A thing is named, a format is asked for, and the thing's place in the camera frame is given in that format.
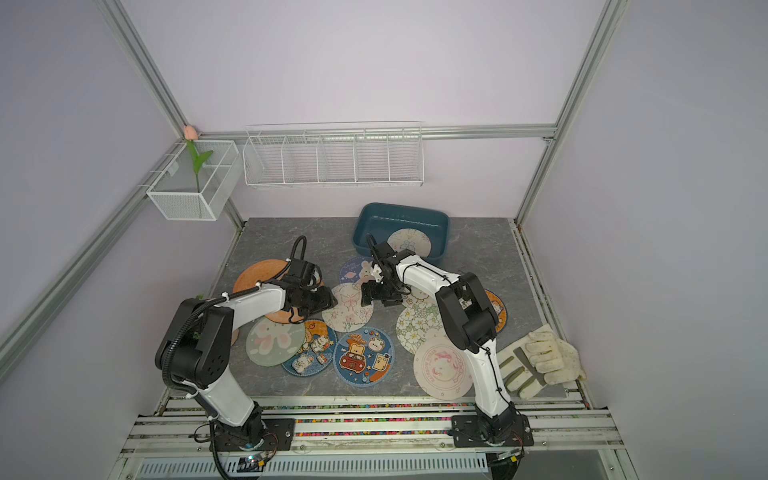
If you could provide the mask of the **purple bunny planet coaster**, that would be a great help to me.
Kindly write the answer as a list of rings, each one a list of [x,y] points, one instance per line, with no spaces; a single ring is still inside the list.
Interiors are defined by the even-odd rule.
[[[347,260],[340,268],[339,282],[360,284],[373,279],[371,273],[373,259],[367,256],[358,256]]]

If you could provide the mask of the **white butterfly doodle coaster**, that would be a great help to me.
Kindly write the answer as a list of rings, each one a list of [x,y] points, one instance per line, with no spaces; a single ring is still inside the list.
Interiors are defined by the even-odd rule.
[[[372,318],[372,305],[362,304],[360,286],[343,283],[332,289],[337,304],[322,312],[322,319],[336,332],[348,333],[364,327]]]

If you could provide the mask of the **white bow doodle coaster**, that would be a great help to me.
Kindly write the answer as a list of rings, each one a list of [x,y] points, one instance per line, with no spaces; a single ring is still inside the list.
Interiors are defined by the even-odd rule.
[[[426,258],[432,250],[432,242],[427,234],[414,228],[402,228],[393,232],[387,243],[395,250],[410,250],[416,255]]]

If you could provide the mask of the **pale green bunny coaster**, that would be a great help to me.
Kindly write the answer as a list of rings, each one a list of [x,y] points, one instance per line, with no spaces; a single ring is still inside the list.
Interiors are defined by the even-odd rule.
[[[304,343],[303,324],[279,324],[262,317],[249,331],[245,351],[254,364],[273,367],[292,358]]]

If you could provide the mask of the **teal plastic storage box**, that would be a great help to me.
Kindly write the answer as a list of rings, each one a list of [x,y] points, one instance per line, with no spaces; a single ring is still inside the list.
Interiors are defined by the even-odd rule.
[[[359,215],[352,243],[359,255],[369,255],[367,236],[386,241],[394,250],[409,249],[433,264],[439,264],[447,249],[451,227],[440,211],[387,203],[369,203]]]

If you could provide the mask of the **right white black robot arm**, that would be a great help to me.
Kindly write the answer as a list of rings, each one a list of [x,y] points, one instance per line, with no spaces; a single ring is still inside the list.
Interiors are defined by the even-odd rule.
[[[477,411],[474,437],[489,445],[513,438],[523,444],[523,415],[503,383],[498,361],[498,315],[479,278],[445,271],[411,250],[396,251],[371,234],[366,243],[373,267],[372,279],[361,286],[361,304],[398,305],[414,289],[433,298],[447,338],[469,363]]]

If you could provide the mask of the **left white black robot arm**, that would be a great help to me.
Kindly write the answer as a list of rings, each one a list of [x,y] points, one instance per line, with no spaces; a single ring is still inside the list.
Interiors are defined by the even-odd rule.
[[[249,289],[183,300],[161,340],[155,365],[168,388],[185,392],[203,408],[214,435],[224,435],[236,449],[257,449],[270,432],[262,408],[229,368],[232,333],[268,314],[309,317],[335,305],[320,268],[291,259],[276,277]]]

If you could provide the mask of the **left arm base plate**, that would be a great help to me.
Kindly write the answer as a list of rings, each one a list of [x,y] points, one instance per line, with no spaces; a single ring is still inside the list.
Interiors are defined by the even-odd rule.
[[[288,451],[296,421],[289,418],[257,418],[233,427],[213,422],[213,441],[218,452]]]

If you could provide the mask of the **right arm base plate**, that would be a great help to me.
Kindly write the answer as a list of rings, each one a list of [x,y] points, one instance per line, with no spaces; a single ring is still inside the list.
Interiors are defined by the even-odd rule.
[[[531,447],[535,441],[528,417],[520,413],[500,415],[454,415],[449,435],[459,448]]]

